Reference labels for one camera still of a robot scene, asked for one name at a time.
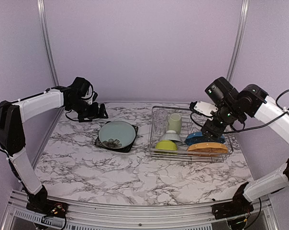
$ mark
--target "blue plate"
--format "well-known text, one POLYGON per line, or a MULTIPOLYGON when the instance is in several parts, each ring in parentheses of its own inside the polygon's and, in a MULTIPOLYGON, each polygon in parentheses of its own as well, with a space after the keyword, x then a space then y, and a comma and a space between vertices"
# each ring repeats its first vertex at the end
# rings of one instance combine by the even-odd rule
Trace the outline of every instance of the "blue plate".
POLYGON ((134 127, 124 121, 109 122, 99 131, 99 139, 102 145, 110 149, 124 148, 132 144, 135 137, 134 127))
POLYGON ((202 132, 195 132, 195 133, 191 133, 186 137, 186 140, 184 141, 186 143, 186 145, 193 145, 193 144, 197 144, 197 143, 202 143, 202 142, 218 142, 218 143, 225 143, 225 137, 224 135, 222 135, 221 137, 219 137, 217 140, 212 140, 208 137, 205 137, 202 135, 202 132))

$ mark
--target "white cup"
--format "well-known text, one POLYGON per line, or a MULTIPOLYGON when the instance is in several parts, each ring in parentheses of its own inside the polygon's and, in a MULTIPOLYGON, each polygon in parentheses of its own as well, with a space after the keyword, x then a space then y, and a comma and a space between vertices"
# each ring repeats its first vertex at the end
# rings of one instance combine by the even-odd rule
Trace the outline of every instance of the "white cup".
POLYGON ((168 130, 174 130, 177 134, 181 133, 182 117, 180 114, 171 114, 168 120, 168 130))

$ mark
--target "flower design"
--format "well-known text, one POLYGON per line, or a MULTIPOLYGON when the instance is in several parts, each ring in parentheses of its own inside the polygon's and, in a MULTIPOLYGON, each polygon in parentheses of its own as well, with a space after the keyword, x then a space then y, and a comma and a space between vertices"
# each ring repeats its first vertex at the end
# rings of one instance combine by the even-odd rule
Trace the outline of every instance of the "flower design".
POLYGON ((118 139, 109 139, 108 141, 103 141, 102 144, 105 145, 106 147, 108 148, 118 148, 118 147, 121 147, 122 144, 119 144, 120 141, 118 139))

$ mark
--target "cup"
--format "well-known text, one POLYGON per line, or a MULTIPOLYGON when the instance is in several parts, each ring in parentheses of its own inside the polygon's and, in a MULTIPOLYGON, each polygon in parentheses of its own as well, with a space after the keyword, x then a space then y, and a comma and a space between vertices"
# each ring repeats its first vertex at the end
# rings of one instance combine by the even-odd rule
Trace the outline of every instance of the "cup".
POLYGON ((174 130, 177 134, 181 133, 182 117, 180 114, 171 114, 168 120, 168 130, 174 130))
POLYGON ((157 111, 153 112, 153 118, 155 121, 166 120, 167 115, 168 115, 168 112, 167 110, 164 110, 164 109, 158 109, 157 111))
POLYGON ((163 120, 158 120, 154 122, 154 133, 157 136, 161 136, 165 133, 167 127, 167 122, 163 120))

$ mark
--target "plate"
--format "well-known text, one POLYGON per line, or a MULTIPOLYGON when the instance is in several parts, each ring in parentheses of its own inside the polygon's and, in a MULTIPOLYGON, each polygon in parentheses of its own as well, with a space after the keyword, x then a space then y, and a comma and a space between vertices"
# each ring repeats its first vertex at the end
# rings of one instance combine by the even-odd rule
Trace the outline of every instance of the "plate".
POLYGON ((105 124, 99 131, 101 143, 110 149, 124 148, 134 141, 134 127, 125 121, 112 121, 105 124))

